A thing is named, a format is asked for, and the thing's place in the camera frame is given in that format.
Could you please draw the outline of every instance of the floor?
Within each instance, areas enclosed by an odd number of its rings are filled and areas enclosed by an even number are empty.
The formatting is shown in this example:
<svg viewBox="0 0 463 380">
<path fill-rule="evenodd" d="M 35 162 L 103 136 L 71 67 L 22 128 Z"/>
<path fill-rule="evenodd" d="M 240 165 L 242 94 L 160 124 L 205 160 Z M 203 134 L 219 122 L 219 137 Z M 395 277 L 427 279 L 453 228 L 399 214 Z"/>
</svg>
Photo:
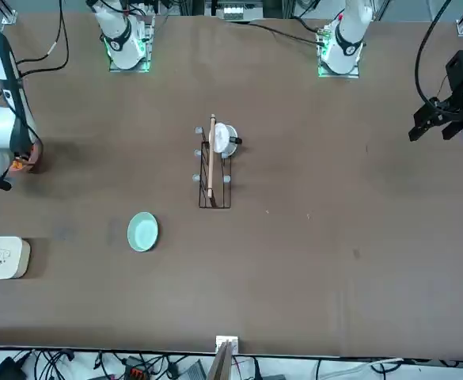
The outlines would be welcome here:
<svg viewBox="0 0 463 380">
<path fill-rule="evenodd" d="M 0 351 L 0 362 L 6 356 L 20 358 L 19 351 Z M 34 362 L 35 355 L 29 356 L 23 371 L 28 375 L 27 380 L 34 380 Z M 118 354 L 120 358 L 127 358 L 130 354 Z M 87 379 L 105 379 L 101 376 L 104 372 L 101 367 L 94 370 L 95 360 L 98 356 L 97 352 L 77 352 L 73 361 L 68 362 L 64 360 L 58 366 L 62 375 L 66 380 L 87 380 Z M 144 355 L 144 359 L 148 360 L 156 357 L 157 355 Z M 172 361 L 179 359 L 179 355 L 173 355 Z M 197 360 L 201 360 L 203 370 L 206 374 L 210 370 L 213 358 L 211 356 L 199 356 L 191 355 L 186 359 L 180 361 L 179 371 L 181 374 L 184 373 L 193 363 Z M 46 360 L 43 357 L 40 358 L 37 367 L 38 377 L 40 372 L 43 370 L 46 364 Z M 237 370 L 237 366 L 233 365 L 230 380 L 245 380 L 254 376 L 254 362 L 249 357 L 237 356 L 237 363 L 240 367 L 240 373 Z M 260 365 L 261 375 L 265 380 L 268 376 L 275 376 L 283 374 L 286 380 L 315 380 L 315 369 L 317 360 L 314 359 L 277 359 L 277 358 L 259 358 L 258 363 Z M 111 354 L 103 356 L 103 364 L 106 373 L 110 377 L 114 374 L 120 376 L 123 373 L 123 365 Z M 362 363 L 358 362 L 335 362 L 335 361 L 323 361 L 320 366 L 319 379 L 322 380 L 324 376 L 335 371 L 344 371 L 354 368 Z M 391 365 L 385 364 L 386 368 L 390 368 Z M 339 376 L 342 379 L 360 378 L 362 380 L 378 380 L 379 375 L 374 373 L 369 367 L 364 368 L 361 372 L 354 376 Z M 398 370 L 387 374 L 388 380 L 452 380 L 458 378 L 463 380 L 463 368 L 448 368 L 448 367 L 427 367 L 427 366 L 414 366 L 414 365 L 403 365 Z"/>
</svg>

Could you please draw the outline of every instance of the wooden board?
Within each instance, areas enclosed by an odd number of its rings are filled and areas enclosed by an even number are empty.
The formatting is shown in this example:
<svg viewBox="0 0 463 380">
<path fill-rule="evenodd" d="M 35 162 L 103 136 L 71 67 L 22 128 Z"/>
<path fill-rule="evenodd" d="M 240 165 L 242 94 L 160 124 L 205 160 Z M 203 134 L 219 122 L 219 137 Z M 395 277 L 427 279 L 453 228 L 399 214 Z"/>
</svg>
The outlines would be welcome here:
<svg viewBox="0 0 463 380">
<path fill-rule="evenodd" d="M 8 28 L 19 59 L 56 18 Z M 234 335 L 243 352 L 463 359 L 463 142 L 407 135 L 428 24 L 371 25 L 356 81 L 318 79 L 309 45 L 202 17 L 158 22 L 150 74 L 110 74 L 93 16 L 66 22 L 68 67 L 25 81 L 45 172 L 0 192 L 0 234 L 32 243 L 26 277 L 0 281 L 0 344 L 212 351 Z M 426 94 L 459 48 L 438 26 Z M 200 210 L 192 182 L 211 113 L 244 139 L 229 211 Z M 161 226 L 149 253 L 127 245 L 140 211 Z"/>
</svg>

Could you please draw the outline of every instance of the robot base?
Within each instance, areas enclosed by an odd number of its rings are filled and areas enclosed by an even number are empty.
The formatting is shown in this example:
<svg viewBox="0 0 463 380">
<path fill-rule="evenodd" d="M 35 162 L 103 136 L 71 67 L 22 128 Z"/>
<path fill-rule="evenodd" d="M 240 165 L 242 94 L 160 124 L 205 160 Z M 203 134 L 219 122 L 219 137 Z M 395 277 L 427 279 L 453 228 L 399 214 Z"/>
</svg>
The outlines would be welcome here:
<svg viewBox="0 0 463 380">
<path fill-rule="evenodd" d="M 154 44 L 154 27 L 155 27 L 155 15 L 152 16 L 151 21 L 148 22 L 139 22 L 138 23 L 138 34 L 142 37 L 142 44 L 143 50 L 145 52 L 144 58 L 140 59 L 140 61 L 136 64 L 136 66 L 132 67 L 131 69 L 120 69 L 116 66 L 115 63 L 110 59 L 110 67 L 109 70 L 111 73 L 148 73 L 150 71 L 150 64 L 152 61 L 152 46 Z M 107 53 L 108 53 L 108 45 L 104 43 Z"/>
<path fill-rule="evenodd" d="M 324 46 L 317 45 L 317 75 L 319 78 L 359 78 L 359 60 L 356 66 L 350 73 L 347 74 L 336 74 L 326 66 L 322 60 L 322 55 L 325 53 L 325 49 L 329 45 L 332 39 L 331 29 L 329 25 L 325 26 L 323 31 L 317 34 L 317 42 L 324 43 Z"/>
</svg>

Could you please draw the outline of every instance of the white box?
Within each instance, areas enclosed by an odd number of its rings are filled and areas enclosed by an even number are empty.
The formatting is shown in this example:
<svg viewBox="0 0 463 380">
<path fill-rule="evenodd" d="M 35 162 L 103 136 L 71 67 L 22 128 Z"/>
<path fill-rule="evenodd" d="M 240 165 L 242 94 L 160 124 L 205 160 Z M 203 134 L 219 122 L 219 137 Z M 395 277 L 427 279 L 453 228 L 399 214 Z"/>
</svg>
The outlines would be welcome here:
<svg viewBox="0 0 463 380">
<path fill-rule="evenodd" d="M 31 246 L 15 236 L 0 236 L 0 279 L 17 279 L 27 270 Z"/>
</svg>

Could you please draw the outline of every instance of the wire rack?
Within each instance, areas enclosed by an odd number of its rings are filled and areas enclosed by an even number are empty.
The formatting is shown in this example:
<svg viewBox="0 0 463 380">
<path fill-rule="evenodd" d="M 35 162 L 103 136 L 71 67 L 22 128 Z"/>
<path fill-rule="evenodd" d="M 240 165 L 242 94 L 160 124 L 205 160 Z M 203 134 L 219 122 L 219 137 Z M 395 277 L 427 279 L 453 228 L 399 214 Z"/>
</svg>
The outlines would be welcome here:
<svg viewBox="0 0 463 380">
<path fill-rule="evenodd" d="M 193 180 L 199 183 L 199 208 L 211 208 L 222 210 L 231 208 L 231 157 L 219 155 L 221 162 L 220 180 L 214 176 L 214 191 L 212 197 L 208 196 L 208 168 L 210 157 L 210 143 L 207 140 L 205 131 L 201 127 L 196 128 L 196 134 L 201 135 L 201 150 L 196 150 L 195 155 L 199 156 L 199 175 L 193 176 Z"/>
</svg>

